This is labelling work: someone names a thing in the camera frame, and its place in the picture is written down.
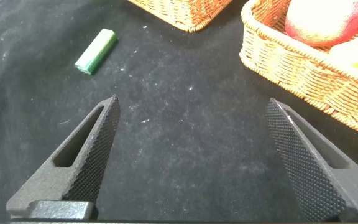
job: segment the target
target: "white speck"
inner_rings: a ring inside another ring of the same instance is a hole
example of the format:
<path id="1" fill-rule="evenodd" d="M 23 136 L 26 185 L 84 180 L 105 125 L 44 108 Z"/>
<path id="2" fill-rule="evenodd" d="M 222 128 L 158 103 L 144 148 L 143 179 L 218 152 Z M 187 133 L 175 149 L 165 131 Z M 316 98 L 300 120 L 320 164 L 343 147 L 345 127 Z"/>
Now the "white speck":
<path id="1" fill-rule="evenodd" d="M 5 51 L 4 55 L 2 56 L 2 60 L 5 60 L 8 55 L 9 55 L 9 51 Z"/>
<path id="2" fill-rule="evenodd" d="M 135 104 L 135 105 L 131 105 L 131 106 L 129 107 L 129 109 L 130 109 L 131 111 L 135 111 L 136 108 L 138 108 L 138 107 L 139 107 L 139 105 L 138 105 L 138 104 Z"/>
<path id="3" fill-rule="evenodd" d="M 70 121 L 70 119 L 68 119 L 67 121 L 64 121 L 64 122 L 58 123 L 58 124 L 67 124 L 69 121 Z"/>

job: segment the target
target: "table surface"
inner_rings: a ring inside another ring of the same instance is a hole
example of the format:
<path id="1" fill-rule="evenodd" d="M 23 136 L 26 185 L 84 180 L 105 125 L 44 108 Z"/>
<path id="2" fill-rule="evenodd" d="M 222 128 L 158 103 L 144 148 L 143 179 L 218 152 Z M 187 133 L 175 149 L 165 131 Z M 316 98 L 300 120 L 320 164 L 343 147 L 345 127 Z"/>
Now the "table surface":
<path id="1" fill-rule="evenodd" d="M 99 218 L 301 220 L 269 136 L 269 98 L 357 163 L 358 133 L 241 64 L 244 3 L 187 34 L 127 1 L 0 1 L 0 222 L 10 196 L 113 94 L 121 120 Z M 95 75 L 79 72 L 103 28 L 119 43 Z"/>

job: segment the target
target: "woven basket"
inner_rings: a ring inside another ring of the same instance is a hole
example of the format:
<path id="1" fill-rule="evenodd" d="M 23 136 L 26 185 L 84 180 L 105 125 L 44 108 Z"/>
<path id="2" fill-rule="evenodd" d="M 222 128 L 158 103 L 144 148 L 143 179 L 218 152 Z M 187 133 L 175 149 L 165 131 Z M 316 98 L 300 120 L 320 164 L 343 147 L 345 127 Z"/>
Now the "woven basket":
<path id="1" fill-rule="evenodd" d="M 204 28 L 232 0 L 129 0 L 171 25 L 195 32 Z"/>
<path id="2" fill-rule="evenodd" d="M 285 35 L 290 0 L 250 0 L 242 9 L 242 63 L 358 131 L 358 69 Z"/>

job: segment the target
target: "green block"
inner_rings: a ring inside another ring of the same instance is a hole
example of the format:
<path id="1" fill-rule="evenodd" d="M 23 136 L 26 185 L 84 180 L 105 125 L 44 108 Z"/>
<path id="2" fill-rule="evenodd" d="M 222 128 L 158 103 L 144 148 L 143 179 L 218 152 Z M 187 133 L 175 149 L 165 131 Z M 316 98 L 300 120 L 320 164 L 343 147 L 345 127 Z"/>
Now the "green block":
<path id="1" fill-rule="evenodd" d="M 103 29 L 84 51 L 74 66 L 80 71 L 92 75 L 116 41 L 117 35 L 114 31 Z"/>

